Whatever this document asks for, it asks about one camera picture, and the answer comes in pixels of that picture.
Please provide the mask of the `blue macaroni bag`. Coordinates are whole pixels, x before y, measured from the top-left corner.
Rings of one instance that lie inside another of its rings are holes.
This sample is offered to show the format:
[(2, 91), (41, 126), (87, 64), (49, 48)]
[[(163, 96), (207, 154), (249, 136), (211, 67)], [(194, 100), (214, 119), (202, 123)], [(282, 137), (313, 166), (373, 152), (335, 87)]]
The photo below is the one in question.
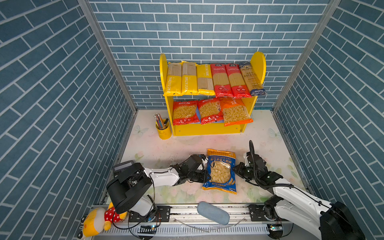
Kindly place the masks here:
[(203, 184), (203, 190), (220, 190), (236, 195), (236, 175), (233, 170), (236, 154), (214, 149), (207, 149), (207, 154), (207, 171), (211, 179)]

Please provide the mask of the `red fusilli bag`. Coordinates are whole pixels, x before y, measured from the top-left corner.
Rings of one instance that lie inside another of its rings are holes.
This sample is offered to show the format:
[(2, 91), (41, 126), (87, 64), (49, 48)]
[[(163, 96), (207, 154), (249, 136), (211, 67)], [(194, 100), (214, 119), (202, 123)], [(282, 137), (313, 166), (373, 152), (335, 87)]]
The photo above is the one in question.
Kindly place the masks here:
[(202, 125), (216, 123), (224, 119), (218, 98), (198, 101), (198, 110)]
[(181, 126), (199, 123), (197, 109), (198, 101), (174, 102), (173, 125)]

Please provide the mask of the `orange macaroni bag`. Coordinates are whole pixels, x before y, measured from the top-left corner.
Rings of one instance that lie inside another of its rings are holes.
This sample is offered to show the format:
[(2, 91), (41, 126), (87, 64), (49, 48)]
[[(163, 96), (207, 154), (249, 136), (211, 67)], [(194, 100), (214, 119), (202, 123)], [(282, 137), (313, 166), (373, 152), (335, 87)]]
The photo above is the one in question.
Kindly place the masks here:
[(220, 98), (220, 106), (225, 127), (253, 122), (253, 119), (241, 99)]

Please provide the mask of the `yellow spaghetti bag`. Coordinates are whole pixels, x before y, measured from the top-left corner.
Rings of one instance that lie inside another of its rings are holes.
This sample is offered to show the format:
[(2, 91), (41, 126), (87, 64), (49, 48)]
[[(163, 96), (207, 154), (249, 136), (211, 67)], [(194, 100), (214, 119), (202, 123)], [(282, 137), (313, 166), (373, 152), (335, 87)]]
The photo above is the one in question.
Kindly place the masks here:
[(196, 63), (182, 62), (182, 95), (198, 95)]
[(182, 96), (182, 64), (168, 63), (166, 84), (164, 87), (165, 97)]
[(205, 96), (215, 96), (214, 82), (211, 65), (197, 65), (198, 94)]

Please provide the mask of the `dark blue spaghetti bag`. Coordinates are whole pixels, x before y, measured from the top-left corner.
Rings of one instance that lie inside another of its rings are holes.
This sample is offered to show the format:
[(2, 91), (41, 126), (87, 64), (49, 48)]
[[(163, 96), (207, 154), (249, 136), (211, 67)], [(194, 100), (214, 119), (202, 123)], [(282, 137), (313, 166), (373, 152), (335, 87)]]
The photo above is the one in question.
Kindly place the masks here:
[(267, 94), (250, 62), (239, 63), (239, 68), (251, 96)]

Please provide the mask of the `red spaghetti bag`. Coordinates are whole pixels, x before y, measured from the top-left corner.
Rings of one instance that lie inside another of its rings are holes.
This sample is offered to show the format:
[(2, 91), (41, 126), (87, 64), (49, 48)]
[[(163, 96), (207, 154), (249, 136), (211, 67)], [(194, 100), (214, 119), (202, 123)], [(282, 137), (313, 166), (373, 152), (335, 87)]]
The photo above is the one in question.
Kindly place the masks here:
[(251, 94), (244, 81), (238, 64), (226, 64), (231, 90), (235, 99), (250, 98)]
[(214, 90), (217, 98), (230, 97), (233, 98), (230, 81), (223, 64), (210, 64), (214, 83)]

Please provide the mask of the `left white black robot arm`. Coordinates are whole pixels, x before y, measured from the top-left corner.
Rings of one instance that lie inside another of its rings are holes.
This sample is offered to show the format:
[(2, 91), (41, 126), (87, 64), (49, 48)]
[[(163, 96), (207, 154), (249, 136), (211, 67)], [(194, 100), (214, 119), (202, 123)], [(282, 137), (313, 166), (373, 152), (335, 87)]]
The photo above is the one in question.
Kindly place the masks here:
[(134, 163), (119, 172), (107, 184), (107, 192), (117, 214), (133, 212), (151, 220), (158, 212), (155, 196), (145, 195), (150, 188), (179, 186), (187, 182), (204, 184), (211, 180), (206, 169), (209, 165), (205, 155), (191, 155), (180, 164), (166, 169), (149, 169)]

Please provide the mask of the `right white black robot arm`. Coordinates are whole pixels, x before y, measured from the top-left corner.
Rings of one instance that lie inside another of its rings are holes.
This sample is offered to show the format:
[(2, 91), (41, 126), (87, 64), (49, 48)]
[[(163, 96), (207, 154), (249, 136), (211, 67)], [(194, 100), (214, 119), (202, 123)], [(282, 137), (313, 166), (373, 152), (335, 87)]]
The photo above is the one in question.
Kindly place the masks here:
[(366, 237), (348, 207), (331, 203), (294, 186), (282, 175), (268, 170), (266, 161), (255, 153), (253, 142), (244, 163), (233, 168), (247, 183), (272, 194), (264, 203), (265, 218), (285, 219), (319, 240), (364, 240)]

